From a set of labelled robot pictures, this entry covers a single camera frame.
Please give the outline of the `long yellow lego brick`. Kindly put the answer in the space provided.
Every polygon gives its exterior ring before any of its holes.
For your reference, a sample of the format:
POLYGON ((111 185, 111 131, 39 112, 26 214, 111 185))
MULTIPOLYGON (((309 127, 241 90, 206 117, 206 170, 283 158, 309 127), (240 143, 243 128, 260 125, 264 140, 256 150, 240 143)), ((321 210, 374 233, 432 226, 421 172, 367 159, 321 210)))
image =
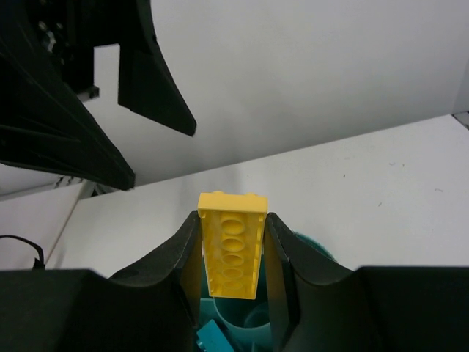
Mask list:
POLYGON ((256 298, 267 210, 267 197, 257 194, 200 194, 197 211, 211 297, 256 298))

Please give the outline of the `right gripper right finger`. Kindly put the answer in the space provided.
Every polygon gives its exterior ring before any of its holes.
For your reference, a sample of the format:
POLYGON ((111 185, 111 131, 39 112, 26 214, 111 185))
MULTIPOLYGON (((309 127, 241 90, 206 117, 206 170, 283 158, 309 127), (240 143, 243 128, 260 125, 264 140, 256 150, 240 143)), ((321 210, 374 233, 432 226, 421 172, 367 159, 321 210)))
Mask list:
POLYGON ((264 239, 275 351, 466 351, 468 270, 365 266, 351 271, 274 213, 264 239))

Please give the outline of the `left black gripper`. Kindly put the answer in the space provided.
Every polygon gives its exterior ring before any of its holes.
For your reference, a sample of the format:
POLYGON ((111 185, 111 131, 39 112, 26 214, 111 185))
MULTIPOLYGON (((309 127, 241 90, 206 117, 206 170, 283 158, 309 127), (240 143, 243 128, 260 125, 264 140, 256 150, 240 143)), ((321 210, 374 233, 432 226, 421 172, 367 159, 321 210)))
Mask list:
POLYGON ((134 171, 84 106, 100 96, 95 48, 118 41, 118 104, 195 134, 196 120, 158 45, 150 1, 3 1, 3 164, 134 187, 134 171))

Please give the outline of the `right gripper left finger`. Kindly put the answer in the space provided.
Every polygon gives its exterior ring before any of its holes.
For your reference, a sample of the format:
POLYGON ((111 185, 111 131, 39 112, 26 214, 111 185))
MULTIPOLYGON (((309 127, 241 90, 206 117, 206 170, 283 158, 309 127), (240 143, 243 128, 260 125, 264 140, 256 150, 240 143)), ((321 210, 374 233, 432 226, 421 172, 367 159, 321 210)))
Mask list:
POLYGON ((167 241, 105 278, 94 271, 1 273, 3 351, 192 351, 202 237, 196 212, 167 241))

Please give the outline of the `blue lego brick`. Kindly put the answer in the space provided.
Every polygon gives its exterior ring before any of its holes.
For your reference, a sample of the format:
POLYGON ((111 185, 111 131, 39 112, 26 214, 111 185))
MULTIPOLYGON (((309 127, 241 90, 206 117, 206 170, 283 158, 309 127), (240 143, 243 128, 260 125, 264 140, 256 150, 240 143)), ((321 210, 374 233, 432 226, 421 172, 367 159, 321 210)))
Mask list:
POLYGON ((196 333, 196 344, 204 352, 234 352, 234 348, 214 320, 209 320, 196 333))

